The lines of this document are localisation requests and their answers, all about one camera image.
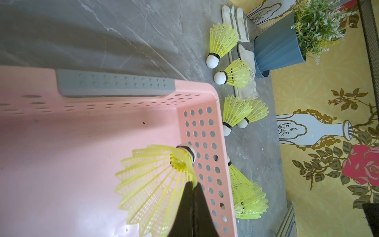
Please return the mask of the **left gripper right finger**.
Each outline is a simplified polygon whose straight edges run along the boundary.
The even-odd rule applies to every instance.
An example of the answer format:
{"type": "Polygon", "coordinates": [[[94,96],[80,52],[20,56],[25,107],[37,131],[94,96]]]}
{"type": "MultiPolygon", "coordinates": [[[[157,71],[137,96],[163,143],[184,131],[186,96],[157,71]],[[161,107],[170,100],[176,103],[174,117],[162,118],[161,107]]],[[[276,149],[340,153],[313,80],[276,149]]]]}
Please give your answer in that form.
{"type": "Polygon", "coordinates": [[[193,236],[218,237],[200,182],[193,190],[193,202],[193,236]]]}

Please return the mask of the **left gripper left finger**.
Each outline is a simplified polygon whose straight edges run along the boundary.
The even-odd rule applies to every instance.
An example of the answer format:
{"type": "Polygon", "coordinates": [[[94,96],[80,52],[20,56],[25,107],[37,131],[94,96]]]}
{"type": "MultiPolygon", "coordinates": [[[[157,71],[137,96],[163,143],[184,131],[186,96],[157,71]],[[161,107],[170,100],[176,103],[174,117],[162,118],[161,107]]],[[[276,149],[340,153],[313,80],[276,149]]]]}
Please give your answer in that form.
{"type": "Polygon", "coordinates": [[[192,237],[193,234],[193,183],[185,185],[181,202],[168,234],[169,237],[192,237]]]}

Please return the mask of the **pink perforated storage basket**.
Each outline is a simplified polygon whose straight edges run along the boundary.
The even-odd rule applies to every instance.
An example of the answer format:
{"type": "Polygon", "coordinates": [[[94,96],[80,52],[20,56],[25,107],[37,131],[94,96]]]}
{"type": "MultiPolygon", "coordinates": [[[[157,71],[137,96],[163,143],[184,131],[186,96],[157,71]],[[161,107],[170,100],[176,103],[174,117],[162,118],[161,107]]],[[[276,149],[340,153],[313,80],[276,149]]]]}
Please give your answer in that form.
{"type": "Polygon", "coordinates": [[[237,236],[214,87],[150,76],[1,67],[1,236],[136,236],[115,174],[135,149],[190,144],[221,237],[237,236]]]}

